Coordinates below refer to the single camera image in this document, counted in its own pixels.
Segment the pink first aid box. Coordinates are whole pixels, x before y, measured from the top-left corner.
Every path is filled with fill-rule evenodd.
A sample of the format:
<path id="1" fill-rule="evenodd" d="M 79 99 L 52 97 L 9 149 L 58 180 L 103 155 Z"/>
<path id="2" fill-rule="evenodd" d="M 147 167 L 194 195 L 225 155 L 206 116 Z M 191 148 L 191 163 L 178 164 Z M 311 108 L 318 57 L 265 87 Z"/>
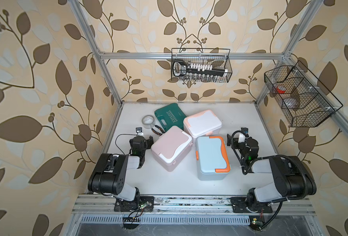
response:
<path id="1" fill-rule="evenodd" d="M 151 146 L 155 160 L 168 172 L 172 172 L 189 154 L 193 138 L 177 126 L 172 126 Z"/>

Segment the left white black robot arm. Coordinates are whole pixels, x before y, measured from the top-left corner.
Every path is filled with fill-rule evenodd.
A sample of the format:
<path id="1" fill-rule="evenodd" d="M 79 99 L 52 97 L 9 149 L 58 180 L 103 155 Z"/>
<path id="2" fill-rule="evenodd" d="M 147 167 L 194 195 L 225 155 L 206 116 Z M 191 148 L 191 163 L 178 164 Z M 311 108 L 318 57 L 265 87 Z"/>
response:
<path id="1" fill-rule="evenodd" d="M 154 197 L 142 197 L 137 187 L 126 183 L 127 170 L 142 168 L 146 150 L 153 145 L 153 137 L 148 139 L 135 136 L 129 141 L 129 154 L 103 153 L 89 178 L 88 191 L 116 198 L 115 212 L 153 211 Z"/>

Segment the blue box orange trim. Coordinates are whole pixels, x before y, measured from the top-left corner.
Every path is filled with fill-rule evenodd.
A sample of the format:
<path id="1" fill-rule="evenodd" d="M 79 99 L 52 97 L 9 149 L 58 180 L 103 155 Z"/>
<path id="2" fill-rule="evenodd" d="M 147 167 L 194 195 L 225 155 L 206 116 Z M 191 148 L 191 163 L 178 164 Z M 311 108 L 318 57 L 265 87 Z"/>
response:
<path id="1" fill-rule="evenodd" d="M 224 139 L 221 136 L 201 136 L 196 140 L 198 179 L 221 181 L 231 171 Z"/>

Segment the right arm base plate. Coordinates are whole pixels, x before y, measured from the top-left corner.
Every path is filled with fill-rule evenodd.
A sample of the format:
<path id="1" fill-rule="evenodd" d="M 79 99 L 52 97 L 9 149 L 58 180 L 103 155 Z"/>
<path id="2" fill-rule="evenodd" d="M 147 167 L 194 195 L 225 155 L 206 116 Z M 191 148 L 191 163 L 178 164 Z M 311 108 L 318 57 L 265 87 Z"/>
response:
<path id="1" fill-rule="evenodd" d="M 248 200 L 246 197 L 231 197 L 230 202 L 234 213 L 273 213 L 268 203 Z"/>

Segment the white box pink trim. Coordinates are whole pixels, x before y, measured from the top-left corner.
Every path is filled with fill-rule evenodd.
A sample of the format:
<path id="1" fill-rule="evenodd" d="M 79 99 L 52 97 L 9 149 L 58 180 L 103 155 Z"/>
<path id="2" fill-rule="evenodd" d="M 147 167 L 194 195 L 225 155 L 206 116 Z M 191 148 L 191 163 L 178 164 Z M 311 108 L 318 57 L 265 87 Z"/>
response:
<path id="1" fill-rule="evenodd" d="M 191 135 L 193 139 L 197 139 L 201 136 L 218 134 L 222 122 L 212 110 L 205 110 L 186 117 L 183 125 L 184 131 Z"/>

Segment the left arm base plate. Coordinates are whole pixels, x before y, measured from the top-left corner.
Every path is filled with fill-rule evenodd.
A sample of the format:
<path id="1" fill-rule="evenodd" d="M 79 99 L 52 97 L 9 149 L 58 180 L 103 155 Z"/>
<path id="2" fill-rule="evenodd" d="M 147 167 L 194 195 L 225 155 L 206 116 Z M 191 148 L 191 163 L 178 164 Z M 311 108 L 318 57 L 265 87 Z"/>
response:
<path id="1" fill-rule="evenodd" d="M 115 212 L 133 212 L 135 210 L 144 210 L 144 212 L 152 212 L 154 208 L 153 196 L 136 196 L 134 200 L 127 201 L 116 198 L 114 206 Z"/>

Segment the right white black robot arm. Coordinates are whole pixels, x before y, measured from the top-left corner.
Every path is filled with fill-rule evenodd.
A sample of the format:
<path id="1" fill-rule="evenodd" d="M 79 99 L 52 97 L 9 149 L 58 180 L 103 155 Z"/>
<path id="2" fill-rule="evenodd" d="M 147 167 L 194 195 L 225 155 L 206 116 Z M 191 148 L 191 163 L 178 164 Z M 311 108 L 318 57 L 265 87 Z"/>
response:
<path id="1" fill-rule="evenodd" d="M 260 157 L 257 140 L 244 130 L 227 135 L 227 145 L 236 155 L 243 175 L 271 174 L 273 178 L 269 184 L 251 188 L 245 197 L 231 197 L 234 213 L 271 213 L 274 203 L 316 194 L 314 178 L 298 157 L 279 154 Z"/>

